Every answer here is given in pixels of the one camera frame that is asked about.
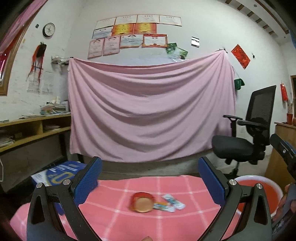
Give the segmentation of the right hand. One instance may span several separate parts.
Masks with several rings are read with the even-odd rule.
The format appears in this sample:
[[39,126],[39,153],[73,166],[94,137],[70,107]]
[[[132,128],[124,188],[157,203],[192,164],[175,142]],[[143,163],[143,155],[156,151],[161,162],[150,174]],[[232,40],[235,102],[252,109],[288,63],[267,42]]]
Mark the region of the right hand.
[[[280,216],[281,213],[283,211],[283,206],[286,203],[286,199],[287,199],[287,193],[289,190],[290,185],[288,184],[287,186],[285,186],[285,192],[286,194],[281,198],[279,204],[278,204],[278,209],[276,211],[276,215],[273,217],[273,221],[276,221]],[[295,213],[296,211],[296,200],[293,200],[290,204],[290,210],[292,211],[292,213]]]

